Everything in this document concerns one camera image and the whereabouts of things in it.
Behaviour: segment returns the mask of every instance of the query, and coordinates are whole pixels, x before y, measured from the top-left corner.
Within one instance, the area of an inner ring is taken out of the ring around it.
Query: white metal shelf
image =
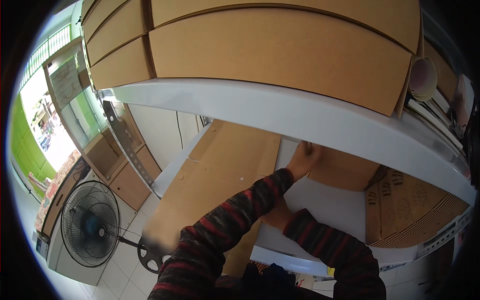
[[[203,128],[177,157],[162,171],[152,184],[155,193],[162,197],[177,175],[183,162],[198,143],[210,124]],[[275,169],[283,168],[290,161],[297,142],[282,137]],[[351,192],[329,187],[302,178],[285,194],[285,200],[292,211],[307,208],[320,222],[342,230],[360,241],[365,241],[365,193]],[[302,249],[297,243],[283,236],[280,230],[261,224],[251,258],[268,263],[266,257],[276,257],[277,264],[285,263],[295,272],[321,275],[326,266]],[[418,247],[403,249],[385,249],[370,247],[380,266],[402,264],[417,258]]]
[[[400,170],[472,205],[466,161],[408,114],[402,119],[281,86],[223,79],[152,79],[101,91],[105,100],[164,108],[321,144]]]

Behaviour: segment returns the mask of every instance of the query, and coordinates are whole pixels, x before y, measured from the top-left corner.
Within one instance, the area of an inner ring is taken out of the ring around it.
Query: dark clothing
[[[148,298],[212,297],[216,285],[222,285],[223,277],[219,277],[225,263],[223,253],[237,245],[252,224],[268,213],[292,184],[290,171],[280,169],[220,204],[193,226],[182,229],[180,242],[172,257],[162,265],[158,282]],[[335,268],[335,299],[386,298],[377,260],[358,239],[318,223],[306,209],[293,215],[283,234]]]

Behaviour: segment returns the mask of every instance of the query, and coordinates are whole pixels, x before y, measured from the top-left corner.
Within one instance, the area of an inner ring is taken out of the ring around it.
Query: standing fan
[[[85,267],[98,267],[112,257],[119,242],[137,248],[138,258],[150,272],[157,273],[162,265],[161,257],[167,255],[155,247],[154,255],[147,249],[144,239],[138,244],[120,236],[120,210],[112,190],[99,181],[79,184],[70,192],[63,204],[60,219],[61,235],[70,256]],[[155,261],[158,270],[150,268]]]

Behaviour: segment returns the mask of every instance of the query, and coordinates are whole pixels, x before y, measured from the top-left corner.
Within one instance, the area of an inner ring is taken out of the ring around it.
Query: yellow object
[[[333,273],[335,272],[335,268],[327,267],[327,274],[333,277]]]

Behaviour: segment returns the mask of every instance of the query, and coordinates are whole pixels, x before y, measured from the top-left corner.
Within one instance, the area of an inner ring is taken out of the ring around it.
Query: person's hand
[[[277,227],[283,232],[288,221],[292,217],[292,212],[288,209],[285,199],[282,199],[275,205],[275,207],[266,215],[260,217],[265,224]]]
[[[293,181],[297,182],[297,180],[307,175],[321,156],[322,146],[301,141],[287,165],[287,169],[292,172]]]

